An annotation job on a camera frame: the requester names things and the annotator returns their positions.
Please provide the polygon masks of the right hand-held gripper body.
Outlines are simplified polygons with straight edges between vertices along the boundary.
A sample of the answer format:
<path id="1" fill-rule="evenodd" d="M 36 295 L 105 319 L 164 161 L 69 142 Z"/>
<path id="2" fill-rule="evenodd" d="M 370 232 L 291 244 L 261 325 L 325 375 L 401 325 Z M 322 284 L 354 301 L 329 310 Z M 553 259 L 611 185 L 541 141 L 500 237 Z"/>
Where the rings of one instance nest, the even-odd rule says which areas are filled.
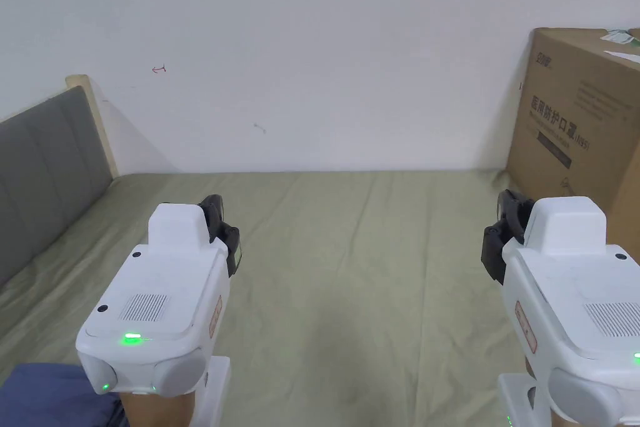
<path id="1" fill-rule="evenodd" d="M 536 201 L 502 251 L 502 301 L 531 367 L 503 373 L 510 426 L 639 424 L 639 266 L 587 197 Z"/>

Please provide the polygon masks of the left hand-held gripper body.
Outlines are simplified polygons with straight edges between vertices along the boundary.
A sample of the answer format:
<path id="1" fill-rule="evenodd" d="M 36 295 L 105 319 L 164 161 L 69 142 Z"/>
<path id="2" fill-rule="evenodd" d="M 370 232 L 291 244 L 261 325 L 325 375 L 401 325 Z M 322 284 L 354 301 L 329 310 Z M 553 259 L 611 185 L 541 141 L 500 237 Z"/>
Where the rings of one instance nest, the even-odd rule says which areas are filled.
<path id="1" fill-rule="evenodd" d="M 191 426 L 219 426 L 231 361 L 214 345 L 228 305 L 228 249 L 198 204 L 161 203 L 76 337 L 98 395 L 196 392 Z"/>

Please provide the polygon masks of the person's left hand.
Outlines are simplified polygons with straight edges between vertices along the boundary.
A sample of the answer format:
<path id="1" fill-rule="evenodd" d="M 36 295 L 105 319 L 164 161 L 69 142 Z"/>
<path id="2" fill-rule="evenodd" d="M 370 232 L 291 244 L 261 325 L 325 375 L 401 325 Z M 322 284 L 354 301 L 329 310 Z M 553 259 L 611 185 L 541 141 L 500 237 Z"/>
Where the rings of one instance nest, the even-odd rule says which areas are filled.
<path id="1" fill-rule="evenodd" d="M 196 392 L 177 397 L 156 394 L 119 394 L 129 425 L 189 426 L 194 416 Z"/>

